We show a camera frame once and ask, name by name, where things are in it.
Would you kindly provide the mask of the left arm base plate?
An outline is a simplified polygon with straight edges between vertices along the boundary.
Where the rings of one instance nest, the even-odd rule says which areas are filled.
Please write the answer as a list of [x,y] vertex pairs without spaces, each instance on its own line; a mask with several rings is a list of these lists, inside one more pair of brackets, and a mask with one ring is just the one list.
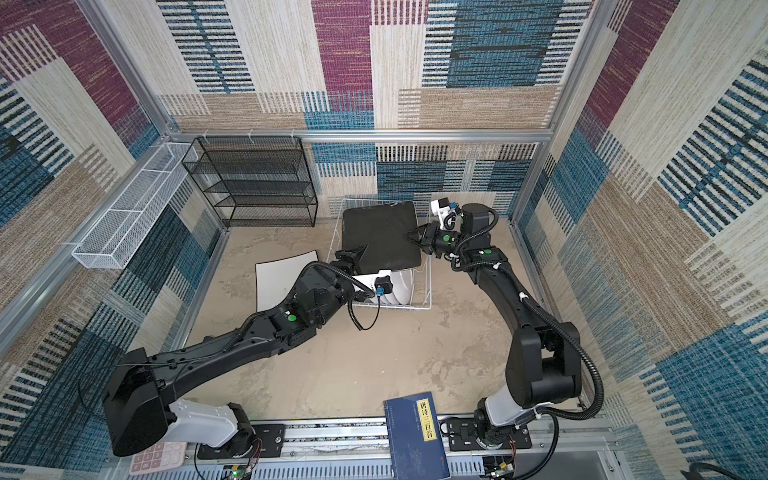
[[255,424],[238,431],[220,447],[200,445],[197,460],[277,458],[281,455],[286,425]]

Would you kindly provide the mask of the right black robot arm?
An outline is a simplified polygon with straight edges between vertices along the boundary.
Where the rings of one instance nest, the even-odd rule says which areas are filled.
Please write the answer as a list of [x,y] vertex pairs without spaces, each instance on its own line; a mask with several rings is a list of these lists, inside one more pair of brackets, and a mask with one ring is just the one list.
[[505,384],[480,400],[474,413],[478,444],[501,447],[511,433],[542,415],[585,421],[605,401],[595,362],[578,329],[546,311],[515,274],[504,252],[492,245],[500,216],[479,203],[461,206],[446,198],[430,204],[435,220],[408,234],[424,253],[446,259],[467,274],[492,301],[512,335]]

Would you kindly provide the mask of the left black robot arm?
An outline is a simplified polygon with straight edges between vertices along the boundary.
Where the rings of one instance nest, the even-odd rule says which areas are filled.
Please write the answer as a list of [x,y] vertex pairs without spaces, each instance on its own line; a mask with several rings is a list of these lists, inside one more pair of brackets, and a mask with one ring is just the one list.
[[249,455],[256,433],[240,404],[206,405],[185,399],[185,394],[236,368],[300,346],[340,309],[392,290],[389,270],[353,275],[345,262],[312,261],[280,303],[251,314],[227,333],[153,355],[144,348],[128,352],[115,365],[102,397],[113,454],[129,457],[159,442],[188,442],[231,458]]

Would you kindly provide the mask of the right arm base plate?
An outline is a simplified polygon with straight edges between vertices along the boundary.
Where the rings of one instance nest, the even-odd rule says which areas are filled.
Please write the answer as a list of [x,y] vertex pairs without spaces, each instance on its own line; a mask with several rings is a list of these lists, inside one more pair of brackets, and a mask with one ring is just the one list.
[[486,426],[474,418],[450,416],[440,421],[440,431],[451,451],[531,449],[530,434],[513,426]]

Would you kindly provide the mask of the black square plate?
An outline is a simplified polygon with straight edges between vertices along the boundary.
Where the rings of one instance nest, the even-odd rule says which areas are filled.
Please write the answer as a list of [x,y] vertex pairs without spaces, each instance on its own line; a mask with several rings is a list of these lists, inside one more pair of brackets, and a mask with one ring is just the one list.
[[406,233],[416,227],[412,201],[348,208],[341,216],[338,250],[368,246],[362,269],[354,270],[357,274],[416,269],[422,265],[421,250],[406,239]]

